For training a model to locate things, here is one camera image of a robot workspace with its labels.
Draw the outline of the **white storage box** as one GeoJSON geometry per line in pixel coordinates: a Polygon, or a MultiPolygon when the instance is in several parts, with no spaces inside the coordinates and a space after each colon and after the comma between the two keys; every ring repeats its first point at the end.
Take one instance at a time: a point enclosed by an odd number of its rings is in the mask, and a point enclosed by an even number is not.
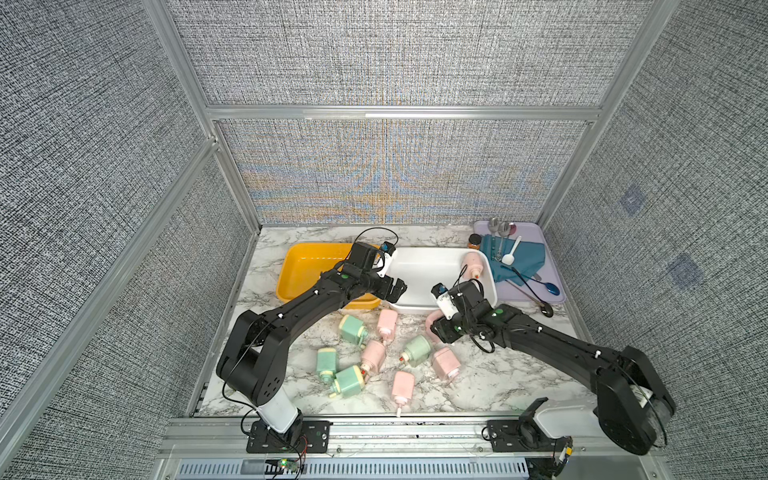
{"type": "MultiPolygon", "coordinates": [[[[462,271],[463,257],[471,251],[469,248],[398,247],[387,274],[402,279],[407,291],[397,303],[384,301],[384,304],[400,314],[427,315],[437,310],[432,287],[438,283],[451,287],[462,271]]],[[[491,305],[497,305],[496,284],[486,256],[485,269],[478,281],[483,285],[485,298],[491,305]]]]}

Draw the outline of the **yellow storage box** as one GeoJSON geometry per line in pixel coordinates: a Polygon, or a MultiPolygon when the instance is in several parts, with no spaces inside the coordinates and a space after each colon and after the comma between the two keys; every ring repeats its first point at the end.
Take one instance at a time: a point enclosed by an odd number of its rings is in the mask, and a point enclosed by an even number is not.
{"type": "Polygon", "coordinates": [[[309,242],[292,246],[284,259],[276,296],[288,303],[310,290],[323,273],[342,261],[351,243],[309,242]]]}

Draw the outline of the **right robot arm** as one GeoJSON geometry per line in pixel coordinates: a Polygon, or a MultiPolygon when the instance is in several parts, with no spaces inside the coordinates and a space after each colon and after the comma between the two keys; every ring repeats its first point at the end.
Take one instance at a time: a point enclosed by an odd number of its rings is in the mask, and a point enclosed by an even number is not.
{"type": "Polygon", "coordinates": [[[676,404],[647,355],[631,346],[617,351],[550,328],[507,304],[492,306],[478,292],[443,293],[442,315],[430,330],[444,343],[469,336],[525,353],[570,376],[596,396],[593,413],[615,445],[645,455],[668,441],[666,424],[676,404]]]}

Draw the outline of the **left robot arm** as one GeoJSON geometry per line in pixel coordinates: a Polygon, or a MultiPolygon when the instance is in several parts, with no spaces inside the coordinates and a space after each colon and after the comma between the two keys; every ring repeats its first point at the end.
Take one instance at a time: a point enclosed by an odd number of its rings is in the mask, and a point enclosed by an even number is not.
{"type": "Polygon", "coordinates": [[[219,357],[216,374],[246,397],[266,426],[285,435],[300,423],[298,408],[282,391],[294,341],[361,296],[372,294],[395,302],[406,291],[403,280],[375,272],[325,272],[290,302],[262,313],[248,310],[241,314],[219,357]]]}

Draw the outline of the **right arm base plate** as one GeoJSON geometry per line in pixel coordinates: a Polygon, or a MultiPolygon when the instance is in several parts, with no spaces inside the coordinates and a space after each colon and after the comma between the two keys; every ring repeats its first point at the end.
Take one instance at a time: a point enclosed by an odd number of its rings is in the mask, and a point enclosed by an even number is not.
{"type": "Polygon", "coordinates": [[[488,420],[481,435],[490,443],[494,453],[524,452],[529,450],[524,445],[520,435],[519,420],[517,418],[488,420]]]}

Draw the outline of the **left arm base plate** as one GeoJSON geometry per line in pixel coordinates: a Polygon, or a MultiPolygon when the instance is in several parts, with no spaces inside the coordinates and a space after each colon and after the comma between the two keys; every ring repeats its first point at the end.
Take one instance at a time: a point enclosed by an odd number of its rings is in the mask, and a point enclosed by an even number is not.
{"type": "Polygon", "coordinates": [[[263,421],[253,422],[248,432],[246,452],[326,453],[330,439],[329,421],[308,421],[298,417],[285,432],[277,432],[263,421]]]}

